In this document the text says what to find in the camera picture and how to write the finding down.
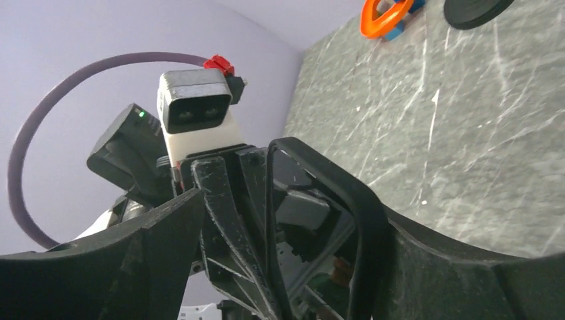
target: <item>red connector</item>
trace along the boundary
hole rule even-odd
[[[234,75],[234,67],[221,55],[215,55],[203,64],[204,69],[220,69],[225,76]]]

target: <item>blue block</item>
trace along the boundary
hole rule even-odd
[[[394,2],[402,2],[404,0],[394,0]],[[426,4],[426,0],[414,0],[414,4],[408,10],[408,13],[413,14],[414,12],[420,10]]]
[[[402,32],[404,32],[404,21],[397,23],[396,27],[394,27],[394,29],[391,32],[384,35],[384,38],[387,41],[392,41],[394,38],[398,37]]]

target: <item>table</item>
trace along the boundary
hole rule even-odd
[[[358,18],[304,57],[285,135],[397,212],[481,248],[565,250],[565,1],[469,31],[431,0],[394,41]]]

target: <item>orange toy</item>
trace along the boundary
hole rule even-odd
[[[380,0],[366,0],[361,11],[360,31],[365,37],[374,39],[384,37],[406,16],[414,0],[396,2],[385,13],[380,14],[376,7]]]

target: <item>black rubber pad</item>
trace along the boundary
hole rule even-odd
[[[446,0],[443,11],[447,23],[459,30],[469,30],[496,18],[514,0]]]

